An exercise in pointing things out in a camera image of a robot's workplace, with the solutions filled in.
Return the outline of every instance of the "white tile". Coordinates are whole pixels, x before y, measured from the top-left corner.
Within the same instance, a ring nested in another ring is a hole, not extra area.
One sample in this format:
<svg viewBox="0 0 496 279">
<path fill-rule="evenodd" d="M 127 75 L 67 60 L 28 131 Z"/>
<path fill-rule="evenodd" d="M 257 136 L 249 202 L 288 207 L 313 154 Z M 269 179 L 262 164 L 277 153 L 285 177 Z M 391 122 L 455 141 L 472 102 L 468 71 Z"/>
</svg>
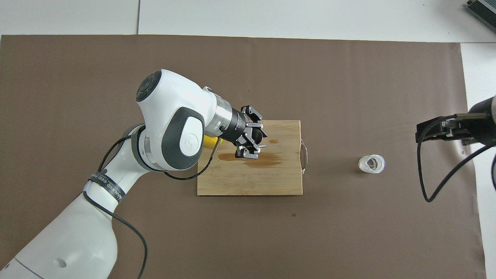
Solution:
<svg viewBox="0 0 496 279">
<path fill-rule="evenodd" d="M 496 42 L 463 1 L 141 0 L 140 34 Z"/>
<path fill-rule="evenodd" d="M 462 44 L 461 48 L 467 105 L 470 108 L 496 94 L 496 44 Z M 471 146 L 472 151 L 481 147 L 482 144 Z M 496 152 L 494 149 L 474 158 L 482 243 L 489 279 L 496 279 L 496 191 L 490 170 Z"/>
<path fill-rule="evenodd" d="M 136 34 L 138 0 L 2 0 L 0 34 Z"/>
</svg>

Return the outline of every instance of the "wet stain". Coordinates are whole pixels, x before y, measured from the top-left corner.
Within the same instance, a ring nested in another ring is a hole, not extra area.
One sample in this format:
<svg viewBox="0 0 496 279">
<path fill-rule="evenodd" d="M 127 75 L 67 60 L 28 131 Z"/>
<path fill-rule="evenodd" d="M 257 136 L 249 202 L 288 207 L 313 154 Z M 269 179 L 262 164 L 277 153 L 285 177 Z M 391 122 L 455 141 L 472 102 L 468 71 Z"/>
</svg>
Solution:
<svg viewBox="0 0 496 279">
<path fill-rule="evenodd" d="M 258 154 L 258 159 L 242 159 L 234 157 L 233 153 L 223 153 L 218 155 L 222 161 L 243 161 L 248 167 L 252 168 L 271 168 L 282 163 L 282 159 L 275 153 L 262 152 Z"/>
</svg>

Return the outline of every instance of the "black strap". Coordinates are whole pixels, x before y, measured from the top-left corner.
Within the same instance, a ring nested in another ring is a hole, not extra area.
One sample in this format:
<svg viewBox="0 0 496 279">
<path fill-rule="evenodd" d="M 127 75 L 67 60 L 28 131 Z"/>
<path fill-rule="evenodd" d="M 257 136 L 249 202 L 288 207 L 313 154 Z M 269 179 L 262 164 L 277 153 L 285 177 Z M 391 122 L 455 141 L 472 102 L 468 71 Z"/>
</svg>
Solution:
<svg viewBox="0 0 496 279">
<path fill-rule="evenodd" d="M 122 190 L 122 188 L 119 187 L 119 185 L 117 185 L 117 183 L 112 180 L 112 178 L 108 177 L 104 173 L 95 172 L 90 176 L 90 178 L 88 178 L 88 180 L 91 180 L 102 186 L 103 189 L 107 190 L 107 192 L 109 192 L 109 194 L 112 195 L 112 197 L 114 197 L 114 199 L 116 199 L 118 203 L 123 200 L 125 196 L 124 190 Z"/>
</svg>

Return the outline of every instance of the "wooden board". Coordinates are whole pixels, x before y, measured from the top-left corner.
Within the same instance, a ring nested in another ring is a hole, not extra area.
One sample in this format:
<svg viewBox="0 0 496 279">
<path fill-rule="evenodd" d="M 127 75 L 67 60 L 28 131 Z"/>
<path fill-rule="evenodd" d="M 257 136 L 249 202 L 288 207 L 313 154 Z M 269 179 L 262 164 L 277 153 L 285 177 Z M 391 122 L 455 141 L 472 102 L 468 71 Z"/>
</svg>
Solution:
<svg viewBox="0 0 496 279">
<path fill-rule="evenodd" d="M 263 120 L 269 137 L 257 160 L 235 158 L 236 147 L 222 143 L 207 171 L 198 176 L 199 196 L 302 195 L 299 120 Z M 199 168 L 212 148 L 204 147 Z"/>
</svg>

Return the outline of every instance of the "brown paper surface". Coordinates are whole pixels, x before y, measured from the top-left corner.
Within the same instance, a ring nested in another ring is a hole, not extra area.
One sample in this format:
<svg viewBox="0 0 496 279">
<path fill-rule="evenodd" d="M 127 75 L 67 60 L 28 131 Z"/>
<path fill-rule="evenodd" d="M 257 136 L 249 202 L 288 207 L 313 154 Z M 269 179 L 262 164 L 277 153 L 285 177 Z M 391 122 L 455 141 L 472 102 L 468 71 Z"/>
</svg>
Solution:
<svg viewBox="0 0 496 279">
<path fill-rule="evenodd" d="M 472 164 L 431 204 L 416 170 L 415 125 L 467 111 L 459 44 L 195 36 L 2 36 L 0 265 L 142 122 L 134 95 L 160 68 L 235 108 L 301 120 L 309 165 L 292 197 L 199 197 L 195 180 L 144 175 L 116 213 L 148 242 L 145 277 L 485 277 Z M 466 150 L 424 150 L 431 193 Z M 358 169 L 370 154 L 382 173 Z M 141 243 L 114 230 L 110 278 L 133 278 Z"/>
</svg>

